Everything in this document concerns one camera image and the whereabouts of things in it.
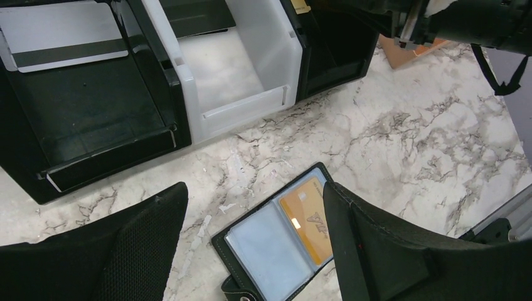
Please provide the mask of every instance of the black card holder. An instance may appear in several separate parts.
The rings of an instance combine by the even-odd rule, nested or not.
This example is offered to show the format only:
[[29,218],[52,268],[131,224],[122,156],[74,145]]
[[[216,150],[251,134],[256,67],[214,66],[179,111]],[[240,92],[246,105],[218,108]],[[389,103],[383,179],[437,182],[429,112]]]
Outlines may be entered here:
[[[285,191],[288,187],[291,187],[294,185],[298,180],[300,180],[302,177],[306,176],[311,171],[318,168],[323,175],[325,176],[327,181],[333,181],[331,178],[331,175],[325,168],[325,165],[321,162],[318,162],[308,168],[306,171],[304,171],[302,174],[297,176],[295,179],[293,179],[290,183],[286,184],[283,188],[279,189],[277,192],[272,194],[270,197],[268,197],[265,201],[258,204],[256,207],[248,211],[246,214],[238,218],[236,221],[234,221],[232,224],[227,226],[225,229],[221,230],[219,233],[217,233],[211,240],[216,252],[220,256],[222,262],[225,264],[227,269],[230,272],[230,276],[227,277],[227,279],[222,283],[221,290],[225,294],[225,297],[228,301],[241,301],[241,300],[251,300],[251,301],[264,301],[263,297],[259,293],[257,287],[251,280],[251,278],[248,276],[245,269],[242,267],[240,262],[238,261],[238,258],[233,254],[231,248],[225,241],[225,236],[228,234],[229,230],[236,226],[238,223],[245,220],[248,216],[251,214],[257,212],[261,208],[263,208],[266,204],[268,204],[269,201],[271,201],[273,198],[275,198],[278,194]],[[305,288],[305,286],[312,281],[312,279],[321,271],[321,269],[326,266],[324,264],[320,269],[318,269],[313,276],[303,285],[301,285],[288,299],[287,301],[292,300],[295,298],[295,296]]]

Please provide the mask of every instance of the gray marble veining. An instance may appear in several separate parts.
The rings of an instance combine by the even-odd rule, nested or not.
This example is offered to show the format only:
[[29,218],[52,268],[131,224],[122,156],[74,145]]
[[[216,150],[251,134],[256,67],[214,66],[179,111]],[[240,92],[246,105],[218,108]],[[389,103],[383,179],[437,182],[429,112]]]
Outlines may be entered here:
[[[169,154],[38,206],[0,172],[0,244],[36,243],[178,181],[187,217],[165,300],[223,300],[210,238],[312,163],[365,200],[459,236],[532,182],[515,128],[468,46],[391,71],[380,49],[364,79],[187,153]],[[339,300],[334,262],[297,300]]]

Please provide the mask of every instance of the card wallet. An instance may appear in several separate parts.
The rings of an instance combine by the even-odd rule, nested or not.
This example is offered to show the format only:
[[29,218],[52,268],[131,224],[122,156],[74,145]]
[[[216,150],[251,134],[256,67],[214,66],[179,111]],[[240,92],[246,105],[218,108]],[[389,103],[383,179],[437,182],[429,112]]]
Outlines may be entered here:
[[[325,217],[322,217],[321,214],[317,213],[318,209],[314,209],[312,207],[315,206],[315,204],[311,204],[309,205],[310,207],[302,209],[300,208],[301,206],[298,206],[298,204],[294,201],[294,198],[300,199],[301,201],[304,199],[313,198],[312,190],[307,190],[311,193],[303,193],[302,191],[296,191],[296,188],[303,187],[304,185],[316,186],[315,180],[311,175],[316,169],[321,172],[324,177],[324,181],[333,181],[327,169],[325,168],[325,165],[321,162],[318,162],[297,176],[283,188],[279,189],[265,201],[261,202],[249,212],[227,226],[225,229],[221,230],[212,238],[211,242],[216,252],[230,272],[230,276],[221,285],[221,289],[228,301],[246,300],[245,298],[256,301],[265,300],[263,294],[260,293],[260,290],[248,274],[248,272],[252,271],[246,271],[245,267],[241,264],[242,261],[235,256],[233,249],[228,244],[226,236],[228,233],[230,233],[232,228],[245,221],[249,216],[265,208],[266,205],[270,204],[270,202],[274,200],[277,201],[277,206],[282,209],[284,214],[286,214],[284,218],[287,219],[288,223],[290,223],[290,221],[295,223],[293,232],[294,239],[301,240],[301,248],[304,248],[308,252],[308,260],[311,263],[316,264],[312,275],[285,300],[292,300],[295,298],[295,296],[332,259],[332,250],[330,249],[330,245],[327,246],[321,243],[323,237],[326,237],[327,241],[329,241],[328,233],[326,231],[327,229],[325,228],[324,231],[324,227],[326,227],[324,220]],[[318,188],[316,186],[316,189],[320,191],[322,196],[323,187]]]

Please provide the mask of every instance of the black fabric panel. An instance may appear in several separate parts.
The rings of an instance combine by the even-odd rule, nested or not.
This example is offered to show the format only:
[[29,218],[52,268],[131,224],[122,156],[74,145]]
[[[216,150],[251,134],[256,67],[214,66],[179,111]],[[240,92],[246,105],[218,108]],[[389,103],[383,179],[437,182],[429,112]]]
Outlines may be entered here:
[[331,242],[334,242],[332,244],[334,262],[349,263],[347,268],[336,267],[342,296],[345,300],[347,300],[346,296],[355,295],[360,301],[371,300],[371,297],[375,299],[376,288],[366,261],[365,249],[358,248],[362,244],[360,237],[351,232],[357,227],[349,209],[349,203],[338,199],[330,182],[325,183],[323,197],[327,198],[327,201],[324,201],[324,207],[329,237]]
[[[343,240],[350,239],[353,233],[359,235],[366,245],[384,246],[380,251],[366,252],[366,258],[358,258],[369,263],[373,279],[377,288],[376,297],[370,300],[530,300],[532,298],[532,241],[508,243],[498,246],[486,246],[468,241],[456,240],[438,235],[419,228],[397,216],[387,213],[357,195],[343,188],[339,184],[328,183],[324,191],[327,221],[333,220],[327,211],[328,202],[344,202],[349,204],[347,209],[358,225],[347,229],[332,229],[330,232],[344,233],[344,238],[331,235],[331,243],[336,262],[336,271],[340,289],[344,300],[356,300],[358,294],[349,287],[352,278],[360,277],[358,265],[353,257],[342,256],[341,253],[354,253],[353,247],[345,246]],[[403,253],[397,252],[386,245],[396,245],[403,248]],[[412,260],[405,256],[405,250],[416,252],[423,250],[422,255],[430,276],[417,283],[405,283],[405,279],[412,278],[412,267],[405,268],[404,263]],[[377,262],[386,262],[386,258],[404,261],[401,264],[384,264],[377,266]],[[381,272],[388,269],[386,278],[376,277],[375,270]]]
[[122,228],[92,300],[162,300],[187,207],[174,200],[187,198],[178,184]]
[[[154,297],[128,300],[160,301],[187,202],[186,185],[179,183],[135,206],[40,243],[0,247],[0,299],[84,301],[95,295],[102,296],[97,300],[125,300],[94,293],[95,287],[97,292],[103,288],[121,292],[132,289],[137,277],[149,275],[156,280],[144,281],[152,285],[147,290]],[[156,234],[153,225],[159,231]],[[156,254],[160,254],[159,263],[152,265],[150,256]],[[117,273],[114,269],[121,278],[107,276]],[[163,277],[161,287],[158,283]]]

